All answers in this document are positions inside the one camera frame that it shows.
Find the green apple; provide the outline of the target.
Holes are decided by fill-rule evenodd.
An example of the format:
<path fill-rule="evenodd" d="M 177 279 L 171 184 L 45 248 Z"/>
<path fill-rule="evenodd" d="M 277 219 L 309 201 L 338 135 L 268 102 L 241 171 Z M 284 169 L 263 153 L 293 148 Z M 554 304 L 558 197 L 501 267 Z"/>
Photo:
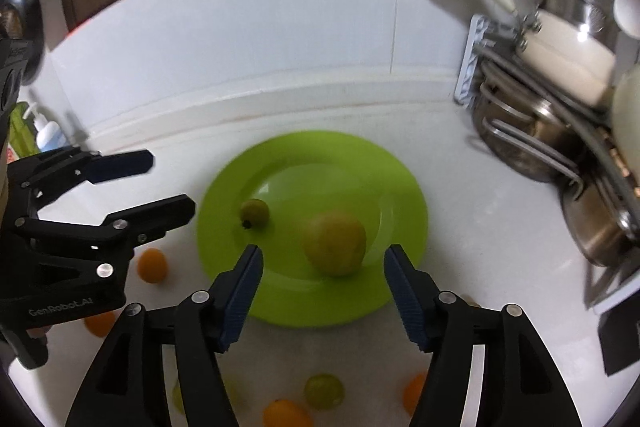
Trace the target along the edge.
<path fill-rule="evenodd" d="M 174 405 L 174 408 L 180 414 L 184 415 L 183 399 L 182 399 L 180 384 L 178 381 L 175 381 L 174 387 L 172 387 L 171 401 L 172 401 L 172 404 Z"/>

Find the small orange mandarin top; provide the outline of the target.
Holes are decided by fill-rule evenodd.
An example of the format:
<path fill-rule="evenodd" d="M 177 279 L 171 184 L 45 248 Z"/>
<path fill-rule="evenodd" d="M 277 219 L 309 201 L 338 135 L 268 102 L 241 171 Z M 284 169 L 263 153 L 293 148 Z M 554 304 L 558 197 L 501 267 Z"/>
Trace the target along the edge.
<path fill-rule="evenodd" d="M 108 311 L 84 318 L 84 325 L 87 331 L 98 338 L 105 338 L 111 332 L 117 320 L 117 313 Z"/>

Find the small green citrus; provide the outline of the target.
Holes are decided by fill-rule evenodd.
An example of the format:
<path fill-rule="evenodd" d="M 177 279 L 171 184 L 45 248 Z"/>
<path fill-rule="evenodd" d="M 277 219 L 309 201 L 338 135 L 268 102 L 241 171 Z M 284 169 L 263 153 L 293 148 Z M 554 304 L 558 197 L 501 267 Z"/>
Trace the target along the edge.
<path fill-rule="evenodd" d="M 319 373 L 307 379 L 304 397 L 308 407 L 313 410 L 334 410 L 345 400 L 345 386 L 337 376 Z"/>
<path fill-rule="evenodd" d="M 261 199 L 251 198 L 242 202 L 240 220 L 244 229 L 262 229 L 270 219 L 269 206 Z"/>

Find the green dish soap bottle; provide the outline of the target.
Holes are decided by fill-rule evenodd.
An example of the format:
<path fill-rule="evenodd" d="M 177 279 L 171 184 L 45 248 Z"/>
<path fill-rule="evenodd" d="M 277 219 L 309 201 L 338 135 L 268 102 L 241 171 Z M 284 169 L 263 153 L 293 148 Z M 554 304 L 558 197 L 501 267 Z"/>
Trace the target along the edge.
<path fill-rule="evenodd" d="M 27 102 L 17 102 L 10 115 L 10 161 L 40 153 L 36 144 L 35 127 L 25 116 L 27 109 Z"/>

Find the white blue pump bottle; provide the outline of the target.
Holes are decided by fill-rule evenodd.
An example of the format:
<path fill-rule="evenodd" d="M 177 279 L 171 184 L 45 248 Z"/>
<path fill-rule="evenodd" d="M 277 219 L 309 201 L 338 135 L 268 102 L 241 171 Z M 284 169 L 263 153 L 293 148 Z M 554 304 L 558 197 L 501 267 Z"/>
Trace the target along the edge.
<path fill-rule="evenodd" d="M 66 138 L 60 125 L 56 121 L 47 120 L 47 117 L 40 113 L 36 103 L 29 104 L 25 110 L 23 119 L 27 120 L 28 118 L 32 118 L 36 129 L 36 145 L 41 153 L 70 146 L 70 141 Z"/>

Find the black knife block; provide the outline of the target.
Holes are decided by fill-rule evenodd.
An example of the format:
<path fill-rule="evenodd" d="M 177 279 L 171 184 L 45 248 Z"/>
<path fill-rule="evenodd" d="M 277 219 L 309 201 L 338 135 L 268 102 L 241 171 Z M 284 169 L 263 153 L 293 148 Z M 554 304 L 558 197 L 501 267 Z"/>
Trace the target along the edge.
<path fill-rule="evenodd" d="M 639 361 L 639 303 L 628 299 L 602 315 L 598 329 L 605 374 Z"/>

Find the steel pot under rack right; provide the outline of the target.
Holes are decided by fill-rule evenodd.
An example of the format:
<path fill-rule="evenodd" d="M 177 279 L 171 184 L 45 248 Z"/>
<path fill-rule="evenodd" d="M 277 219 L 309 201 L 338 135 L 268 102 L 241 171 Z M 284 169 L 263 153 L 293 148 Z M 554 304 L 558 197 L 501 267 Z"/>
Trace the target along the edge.
<path fill-rule="evenodd" d="M 590 176 L 582 191 L 567 187 L 561 206 L 570 235 L 593 265 L 616 267 L 638 253 L 639 229 L 603 174 Z"/>

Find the steel pot under rack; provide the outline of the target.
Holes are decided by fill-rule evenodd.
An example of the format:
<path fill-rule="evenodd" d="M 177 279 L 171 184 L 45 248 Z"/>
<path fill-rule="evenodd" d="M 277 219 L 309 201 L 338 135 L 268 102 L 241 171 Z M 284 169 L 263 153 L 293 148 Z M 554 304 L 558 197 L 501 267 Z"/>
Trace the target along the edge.
<path fill-rule="evenodd" d="M 552 104 L 523 86 L 493 62 L 480 64 L 482 78 L 472 104 L 480 139 L 499 159 L 538 182 L 564 179 L 582 191 L 577 158 L 584 147 Z"/>
<path fill-rule="evenodd" d="M 593 265 L 616 267 L 638 253 L 639 229 L 603 174 L 590 176 L 582 191 L 567 187 L 561 206 L 570 235 Z"/>

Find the black frying pan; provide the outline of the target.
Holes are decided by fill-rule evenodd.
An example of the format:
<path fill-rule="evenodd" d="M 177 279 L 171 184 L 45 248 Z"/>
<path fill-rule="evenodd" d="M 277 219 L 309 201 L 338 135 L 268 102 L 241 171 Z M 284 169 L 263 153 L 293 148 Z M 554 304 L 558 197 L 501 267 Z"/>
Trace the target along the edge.
<path fill-rule="evenodd" d="M 9 38 L 30 42 L 23 86 L 35 81 L 44 51 L 40 0 L 1 0 L 1 28 Z"/>

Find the green plate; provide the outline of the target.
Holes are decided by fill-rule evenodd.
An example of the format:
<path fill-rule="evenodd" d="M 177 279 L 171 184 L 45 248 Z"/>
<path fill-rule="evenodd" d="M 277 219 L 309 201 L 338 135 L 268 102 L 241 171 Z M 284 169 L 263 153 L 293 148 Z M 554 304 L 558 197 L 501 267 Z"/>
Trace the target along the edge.
<path fill-rule="evenodd" d="M 198 210 L 203 271 L 216 277 L 247 245 L 264 255 L 250 314 L 308 329 L 347 324 L 390 301 L 386 248 L 425 254 L 426 200 L 392 153 L 334 131 L 282 134 L 236 156 Z"/>

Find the steel pot under rack left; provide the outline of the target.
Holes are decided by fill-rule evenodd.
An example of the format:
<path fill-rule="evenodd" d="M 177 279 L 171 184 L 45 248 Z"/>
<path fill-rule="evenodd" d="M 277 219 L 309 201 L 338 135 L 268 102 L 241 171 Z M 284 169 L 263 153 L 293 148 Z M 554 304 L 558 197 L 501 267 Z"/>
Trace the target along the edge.
<path fill-rule="evenodd" d="M 564 179 L 582 191 L 577 158 L 584 147 L 552 104 L 523 86 L 493 62 L 480 64 L 482 78 L 472 104 L 480 139 L 499 159 L 538 182 Z"/>

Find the white ceramic teapot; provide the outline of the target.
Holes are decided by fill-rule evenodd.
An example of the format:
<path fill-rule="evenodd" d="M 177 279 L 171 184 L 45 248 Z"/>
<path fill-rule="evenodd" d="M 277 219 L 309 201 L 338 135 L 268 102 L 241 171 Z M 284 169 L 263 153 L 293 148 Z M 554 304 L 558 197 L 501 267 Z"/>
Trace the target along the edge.
<path fill-rule="evenodd" d="M 620 78 L 613 94 L 611 121 L 614 141 L 625 164 L 639 180 L 640 166 L 640 65 Z"/>

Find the white grey pot rack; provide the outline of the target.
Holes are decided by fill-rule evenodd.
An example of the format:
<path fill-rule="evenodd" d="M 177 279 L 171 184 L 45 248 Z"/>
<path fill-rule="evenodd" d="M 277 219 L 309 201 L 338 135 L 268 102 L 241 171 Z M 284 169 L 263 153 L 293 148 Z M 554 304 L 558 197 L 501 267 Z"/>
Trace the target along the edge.
<path fill-rule="evenodd" d="M 604 115 L 570 100 L 516 57 L 514 28 L 471 18 L 454 101 L 489 148 L 527 178 L 561 190 L 584 257 L 604 269 L 587 306 L 603 315 L 639 292 L 639 180 Z"/>

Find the cream saucepan lower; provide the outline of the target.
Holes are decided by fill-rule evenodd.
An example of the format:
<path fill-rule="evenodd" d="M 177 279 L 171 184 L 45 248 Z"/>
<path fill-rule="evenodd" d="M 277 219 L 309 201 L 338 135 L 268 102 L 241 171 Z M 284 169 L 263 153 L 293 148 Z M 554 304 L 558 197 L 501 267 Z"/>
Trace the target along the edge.
<path fill-rule="evenodd" d="M 494 0 L 518 20 L 516 54 L 567 96 L 593 109 L 613 98 L 614 52 L 584 30 L 541 8 L 523 16 L 514 0 Z"/>

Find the cream saucepan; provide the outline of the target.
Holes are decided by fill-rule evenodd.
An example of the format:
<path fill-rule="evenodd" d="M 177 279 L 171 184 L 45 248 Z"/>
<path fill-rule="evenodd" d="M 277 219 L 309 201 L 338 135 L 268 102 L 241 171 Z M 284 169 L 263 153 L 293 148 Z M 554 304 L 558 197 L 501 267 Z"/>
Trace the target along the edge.
<path fill-rule="evenodd" d="M 615 54 L 606 45 L 608 16 L 596 0 L 532 0 L 518 54 L 550 80 L 557 75 L 593 81 L 608 90 Z"/>
<path fill-rule="evenodd" d="M 614 52 L 584 30 L 541 8 L 523 16 L 514 0 L 494 0 L 518 20 L 516 54 L 567 96 L 593 109 L 613 98 Z"/>

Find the cream saucepan upper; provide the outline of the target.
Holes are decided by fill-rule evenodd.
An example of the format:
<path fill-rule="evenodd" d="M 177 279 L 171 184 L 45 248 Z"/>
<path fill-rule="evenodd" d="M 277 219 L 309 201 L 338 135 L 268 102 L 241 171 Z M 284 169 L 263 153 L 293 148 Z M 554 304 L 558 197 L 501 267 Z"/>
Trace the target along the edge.
<path fill-rule="evenodd" d="M 596 0 L 532 0 L 518 54 L 550 80 L 557 75 L 593 81 L 608 90 L 615 54 L 606 45 L 608 16 Z"/>

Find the white plastic ladle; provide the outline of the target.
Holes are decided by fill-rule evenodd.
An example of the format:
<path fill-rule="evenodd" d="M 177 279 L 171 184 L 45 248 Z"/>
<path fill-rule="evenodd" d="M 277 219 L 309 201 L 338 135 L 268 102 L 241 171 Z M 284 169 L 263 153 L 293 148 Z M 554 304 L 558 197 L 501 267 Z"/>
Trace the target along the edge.
<path fill-rule="evenodd" d="M 634 40 L 640 39 L 640 0 L 614 0 L 613 14 L 625 35 Z"/>

